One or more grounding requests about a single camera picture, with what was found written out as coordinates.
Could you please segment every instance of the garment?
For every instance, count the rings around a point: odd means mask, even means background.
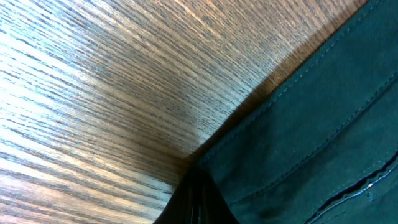
[[[398,1],[370,1],[196,165],[238,222],[398,223]]]

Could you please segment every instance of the wooden table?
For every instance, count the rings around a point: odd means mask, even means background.
[[[0,0],[0,222],[153,222],[364,2]]]

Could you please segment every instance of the black pointed object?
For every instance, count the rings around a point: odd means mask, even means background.
[[[213,179],[194,168],[182,180],[154,224],[238,224]]]

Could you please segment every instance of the wooden surface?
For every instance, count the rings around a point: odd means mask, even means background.
[[[363,3],[0,0],[0,223],[151,223]]]

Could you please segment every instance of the dark green fabric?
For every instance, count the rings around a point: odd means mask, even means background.
[[[398,223],[397,72],[398,1],[371,1],[198,166],[242,224]]]

